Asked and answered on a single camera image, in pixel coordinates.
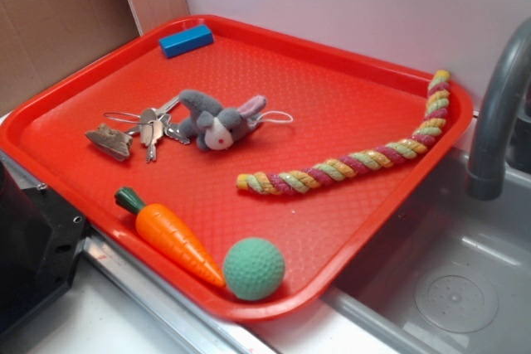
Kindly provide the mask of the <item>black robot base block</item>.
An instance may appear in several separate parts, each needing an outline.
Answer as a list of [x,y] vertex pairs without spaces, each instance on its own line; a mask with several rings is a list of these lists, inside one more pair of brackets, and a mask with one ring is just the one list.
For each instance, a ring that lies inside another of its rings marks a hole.
[[58,192],[21,188],[1,166],[1,338],[71,288],[87,230]]

